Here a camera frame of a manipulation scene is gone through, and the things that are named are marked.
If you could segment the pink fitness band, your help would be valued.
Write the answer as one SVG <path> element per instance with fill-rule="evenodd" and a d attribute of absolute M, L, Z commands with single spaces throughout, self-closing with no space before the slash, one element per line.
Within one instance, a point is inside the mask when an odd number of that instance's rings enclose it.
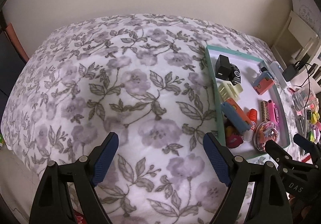
<path fill-rule="evenodd" d="M 275 108 L 275 103 L 270 99 L 268 101 L 268 112 L 269 112 L 269 120 L 275 122 L 275 116 L 274 116 L 274 108 Z"/>

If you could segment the purple lip balm tube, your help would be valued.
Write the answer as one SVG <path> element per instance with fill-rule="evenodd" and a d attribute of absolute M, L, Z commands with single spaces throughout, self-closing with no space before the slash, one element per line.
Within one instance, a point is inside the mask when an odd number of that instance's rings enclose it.
<path fill-rule="evenodd" d="M 279 123 L 279 115 L 278 115 L 278 109 L 275 107 L 274 108 L 274 116 L 275 116 L 275 122 Z"/>

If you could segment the gold patterned lighter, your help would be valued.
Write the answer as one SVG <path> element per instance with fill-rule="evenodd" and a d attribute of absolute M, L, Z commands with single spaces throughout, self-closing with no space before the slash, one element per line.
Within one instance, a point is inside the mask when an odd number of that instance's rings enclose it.
<path fill-rule="evenodd" d="M 268 103 L 265 100 L 261 101 L 261 118 L 262 122 L 269 121 Z"/>

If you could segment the pink dog toy figure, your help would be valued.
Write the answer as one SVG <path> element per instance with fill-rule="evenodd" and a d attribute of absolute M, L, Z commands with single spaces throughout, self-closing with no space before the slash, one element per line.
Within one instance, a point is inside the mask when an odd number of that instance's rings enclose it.
<path fill-rule="evenodd" d="M 243 144 L 243 139 L 239 135 L 239 132 L 233 126 L 227 126 L 225 128 L 225 143 L 230 149 L 237 148 Z"/>

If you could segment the orange glue tube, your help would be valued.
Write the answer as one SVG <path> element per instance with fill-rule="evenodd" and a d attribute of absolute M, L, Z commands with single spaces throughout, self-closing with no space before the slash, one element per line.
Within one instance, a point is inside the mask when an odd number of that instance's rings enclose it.
<path fill-rule="evenodd" d="M 254 135 L 254 131 L 256 129 L 256 124 L 257 124 L 257 115 L 258 112 L 256 109 L 250 109 L 248 112 L 248 118 L 251 122 L 251 128 L 245 132 L 245 134 L 243 135 L 243 139 L 246 142 L 251 142 L 253 135 Z"/>

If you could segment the orange blue utility knife toy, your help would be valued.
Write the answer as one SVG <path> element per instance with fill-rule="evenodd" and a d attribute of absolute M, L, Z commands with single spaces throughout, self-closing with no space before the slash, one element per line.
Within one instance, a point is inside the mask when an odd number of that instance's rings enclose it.
<path fill-rule="evenodd" d="M 244 135 L 251 128 L 251 122 L 245 112 L 232 98 L 221 103 L 221 109 L 226 118 L 233 124 L 237 131 Z"/>

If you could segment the cream hair claw clip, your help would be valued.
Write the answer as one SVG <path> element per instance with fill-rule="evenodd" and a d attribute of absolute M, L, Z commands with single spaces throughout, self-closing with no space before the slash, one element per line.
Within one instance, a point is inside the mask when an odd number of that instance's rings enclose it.
<path fill-rule="evenodd" d="M 234 101 L 239 101 L 240 94 L 243 92 L 243 88 L 240 83 L 233 85 L 230 81 L 223 81 L 218 86 L 218 93 L 221 96 L 222 100 L 225 102 L 229 98 L 232 98 Z"/>

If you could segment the black toy car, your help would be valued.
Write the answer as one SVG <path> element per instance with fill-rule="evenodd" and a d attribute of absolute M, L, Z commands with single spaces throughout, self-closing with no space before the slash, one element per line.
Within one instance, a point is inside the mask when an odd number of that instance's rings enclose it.
<path fill-rule="evenodd" d="M 231 73 L 229 74 L 229 81 L 231 81 L 232 85 L 237 85 L 241 83 L 241 73 L 238 67 L 235 64 L 231 65 Z"/>

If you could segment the black USB charger cube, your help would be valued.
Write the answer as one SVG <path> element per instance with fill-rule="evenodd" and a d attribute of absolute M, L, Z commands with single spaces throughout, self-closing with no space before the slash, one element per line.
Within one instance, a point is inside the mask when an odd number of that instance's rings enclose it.
<path fill-rule="evenodd" d="M 225 55 L 219 55 L 215 63 L 215 77 L 221 80 L 228 80 L 231 71 L 229 58 Z"/>

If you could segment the white smartwatch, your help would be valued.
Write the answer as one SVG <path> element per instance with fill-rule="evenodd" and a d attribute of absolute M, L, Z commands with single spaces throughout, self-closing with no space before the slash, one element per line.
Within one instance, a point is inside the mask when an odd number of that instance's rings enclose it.
<path fill-rule="evenodd" d="M 260 68 L 260 71 L 261 71 L 261 73 L 264 73 L 264 72 L 267 72 L 268 69 L 267 69 L 266 67 L 261 67 L 261 68 Z"/>

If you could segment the teal white box lid tray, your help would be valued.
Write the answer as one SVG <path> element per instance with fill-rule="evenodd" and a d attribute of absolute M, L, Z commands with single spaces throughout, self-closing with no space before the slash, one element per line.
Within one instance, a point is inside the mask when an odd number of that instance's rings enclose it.
<path fill-rule="evenodd" d="M 252 83 L 261 72 L 260 69 L 262 67 L 268 67 L 268 65 L 264 62 L 264 60 L 252 55 L 221 47 L 207 46 L 205 50 L 205 57 L 208 64 L 209 75 L 213 81 L 215 109 L 217 114 L 216 130 L 218 131 L 218 141 L 222 145 L 225 144 L 224 122 L 226 117 L 221 109 L 222 98 L 220 97 L 218 91 L 218 87 L 223 81 L 215 77 L 215 63 L 220 55 L 228 57 L 229 61 L 232 64 L 235 64 L 241 72 L 241 87 L 243 88 L 243 92 L 239 94 L 240 100 L 237 101 L 237 104 L 244 112 L 247 112 L 250 109 L 256 109 L 258 112 L 260 112 L 261 101 L 263 100 L 268 101 L 271 99 L 276 104 L 280 120 L 280 137 L 278 144 L 282 148 L 287 148 L 290 145 L 290 135 L 286 122 L 286 114 L 284 112 L 281 98 L 276 86 L 273 86 L 261 96 L 255 92 L 252 86 Z"/>

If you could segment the black power adapter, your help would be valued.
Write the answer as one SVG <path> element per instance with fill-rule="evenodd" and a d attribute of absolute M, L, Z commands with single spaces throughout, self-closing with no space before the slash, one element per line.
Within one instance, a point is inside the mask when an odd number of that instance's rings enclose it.
<path fill-rule="evenodd" d="M 296 77 L 298 71 L 296 69 L 296 66 L 291 64 L 290 66 L 288 66 L 283 72 L 282 72 L 282 76 L 284 77 L 284 80 L 286 82 L 291 81 L 294 77 Z"/>

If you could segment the white power strip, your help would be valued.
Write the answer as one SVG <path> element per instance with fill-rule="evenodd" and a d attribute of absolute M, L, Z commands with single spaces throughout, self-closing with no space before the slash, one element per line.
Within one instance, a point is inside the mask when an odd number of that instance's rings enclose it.
<path fill-rule="evenodd" d="M 282 89 L 288 89 L 291 85 L 289 82 L 286 82 L 285 78 L 283 77 L 283 68 L 277 61 L 273 61 L 270 65 L 270 70 L 275 75 L 275 79 L 278 81 Z"/>

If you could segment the cream wooden shelf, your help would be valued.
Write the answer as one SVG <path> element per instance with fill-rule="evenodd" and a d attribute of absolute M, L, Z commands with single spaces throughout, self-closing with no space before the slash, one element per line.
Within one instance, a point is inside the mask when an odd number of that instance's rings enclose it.
<path fill-rule="evenodd" d="M 299 61 L 307 63 L 309 74 L 315 74 L 320 68 L 320 37 L 293 11 L 271 50 L 283 69 Z"/>

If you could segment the floral white blanket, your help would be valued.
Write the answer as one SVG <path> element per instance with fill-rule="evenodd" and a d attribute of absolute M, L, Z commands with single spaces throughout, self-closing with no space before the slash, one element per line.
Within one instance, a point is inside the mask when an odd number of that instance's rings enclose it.
<path fill-rule="evenodd" d="M 113 223 L 208 223 L 226 192 L 202 147 L 216 129 L 208 45 L 274 61 L 262 40 L 199 19 L 131 14 L 57 29 L 13 87 L 5 142 L 41 176 L 115 132 L 96 188 Z"/>

